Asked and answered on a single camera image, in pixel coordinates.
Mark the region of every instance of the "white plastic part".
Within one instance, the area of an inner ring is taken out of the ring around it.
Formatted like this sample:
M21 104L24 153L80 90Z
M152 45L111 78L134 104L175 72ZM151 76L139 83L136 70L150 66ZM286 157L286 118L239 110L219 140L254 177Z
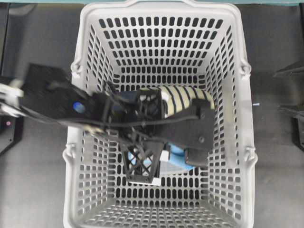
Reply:
M253 226L251 67L236 7L190 0L89 4L71 69L73 84L89 94L106 80L121 91L205 89L216 120L208 168L162 176L160 186L128 184L116 142L69 127L66 228Z

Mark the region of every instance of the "blue cloth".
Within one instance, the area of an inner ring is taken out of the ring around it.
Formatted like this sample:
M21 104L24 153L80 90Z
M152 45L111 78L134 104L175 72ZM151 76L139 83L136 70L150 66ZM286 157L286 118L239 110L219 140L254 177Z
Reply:
M194 168L192 165L185 163L185 151L183 149L170 144L170 151L169 163L179 166L183 170L192 170Z

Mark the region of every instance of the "black plastic part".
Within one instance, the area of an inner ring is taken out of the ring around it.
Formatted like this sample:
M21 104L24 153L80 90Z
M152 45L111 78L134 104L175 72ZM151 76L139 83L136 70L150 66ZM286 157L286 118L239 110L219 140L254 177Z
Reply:
M295 118L297 122L298 140L293 140L293 143L304 152L304 104L303 105L282 105L279 110L284 114Z
M20 141L23 117L0 116L0 154Z
M195 167L205 167L208 164L208 151L198 151L193 149L185 150L185 162Z
M298 119L300 147L304 151L304 121Z
M160 175L160 156L164 143L145 141L142 152L137 148L134 151L134 148L136 147L124 148L122 152L127 180L137 183L152 183L153 178ZM150 160L151 163L145 164L145 160Z
M275 72L274 77L304 75L304 60L298 61Z
M204 100L192 101L193 105L167 119L183 116L202 116L197 120L186 120L155 126L155 136L165 139L182 149L211 151L213 149L213 129L215 112L210 109L210 103Z

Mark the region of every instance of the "striped object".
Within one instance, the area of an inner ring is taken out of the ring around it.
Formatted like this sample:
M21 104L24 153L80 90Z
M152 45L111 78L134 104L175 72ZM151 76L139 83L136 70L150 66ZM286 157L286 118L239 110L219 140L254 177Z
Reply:
M159 86L142 88L141 90L157 90L160 89L162 93L166 94L167 109L165 111L165 117L174 115L191 105L193 98L208 100L210 102L210 108L214 109L214 102L212 96L202 90L189 86Z

